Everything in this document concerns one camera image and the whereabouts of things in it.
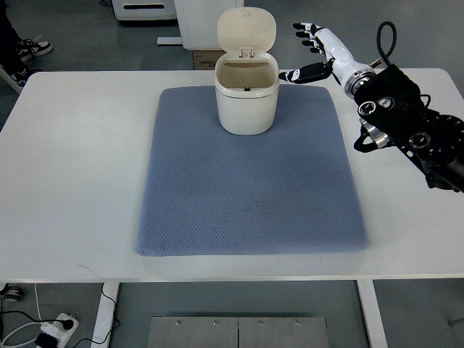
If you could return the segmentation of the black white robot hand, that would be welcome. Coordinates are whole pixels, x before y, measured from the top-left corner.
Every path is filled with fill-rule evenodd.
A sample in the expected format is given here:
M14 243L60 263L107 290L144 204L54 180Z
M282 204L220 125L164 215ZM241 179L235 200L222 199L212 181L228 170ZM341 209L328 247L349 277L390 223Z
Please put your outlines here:
M313 23L293 24L296 36L312 53L325 57L324 62L313 63L296 70L281 72L278 78L290 83L305 84L334 76L343 92L350 98L359 87L375 75L374 69L357 62L348 48L328 28Z

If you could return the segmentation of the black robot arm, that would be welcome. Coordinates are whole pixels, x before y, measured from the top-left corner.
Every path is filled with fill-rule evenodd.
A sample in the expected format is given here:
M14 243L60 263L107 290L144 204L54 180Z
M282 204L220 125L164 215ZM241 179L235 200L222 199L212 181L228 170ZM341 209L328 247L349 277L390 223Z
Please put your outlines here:
M386 68L354 92L362 153L395 146L424 174L429 188L463 190L463 121L429 108L431 97L396 65L376 38Z

